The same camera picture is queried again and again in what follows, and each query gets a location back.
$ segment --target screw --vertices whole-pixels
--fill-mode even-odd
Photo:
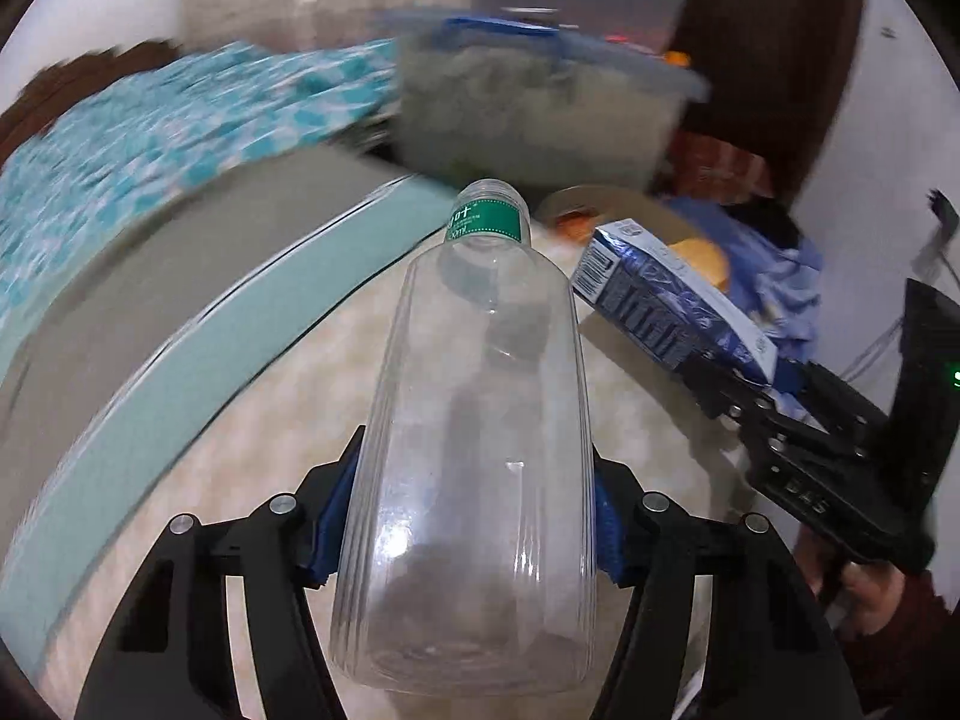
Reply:
[[[663,493],[647,493],[643,496],[643,507],[648,512],[665,512],[670,508],[670,499]]]
[[[176,533],[177,536],[182,536],[192,527],[193,517],[189,514],[178,514],[170,520],[170,533]]]
[[[270,511],[274,514],[286,514],[296,509],[296,498],[293,495],[283,493],[272,498],[270,501]]]
[[[748,531],[754,533],[766,533],[770,530],[770,520],[756,512],[747,514],[747,517],[743,518],[743,524],[747,526]]]

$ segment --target red sleeve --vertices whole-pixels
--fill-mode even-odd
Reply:
[[[925,571],[906,578],[904,597],[886,626],[868,637],[840,642],[864,713],[896,701],[923,651],[949,618],[943,599],[933,592],[929,571]]]

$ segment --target wall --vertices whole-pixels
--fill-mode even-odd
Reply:
[[[34,0],[0,50],[0,111],[44,67],[183,32],[181,0]]]
[[[884,30],[892,30],[892,37]],[[926,196],[939,188],[960,210],[960,93],[904,0],[867,0],[848,88],[793,215],[824,253],[817,359],[843,370],[904,307],[904,279],[937,227]],[[960,269],[960,241],[949,252]],[[945,269],[930,283],[960,290]],[[896,345],[856,381],[889,408]],[[937,589],[960,598],[960,450],[937,493]]]

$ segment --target hand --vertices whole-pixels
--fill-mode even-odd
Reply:
[[[824,570],[836,549],[805,525],[800,527],[793,557],[814,595],[824,585]],[[904,597],[906,577],[889,563],[857,565],[847,563],[840,574],[843,589],[851,599],[851,609],[840,624],[843,638],[865,637],[880,631],[896,612]]]

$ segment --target orange object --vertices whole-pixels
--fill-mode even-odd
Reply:
[[[690,55],[683,52],[666,52],[664,62],[675,67],[688,68],[690,66]]]
[[[714,242],[706,238],[686,238],[670,245],[678,257],[683,257],[698,274],[702,275],[720,292],[725,293],[730,285],[730,263],[727,255]]]
[[[573,241],[575,244],[586,244],[601,220],[599,211],[592,208],[578,208],[559,215],[555,225],[557,226],[557,232],[564,238]]]

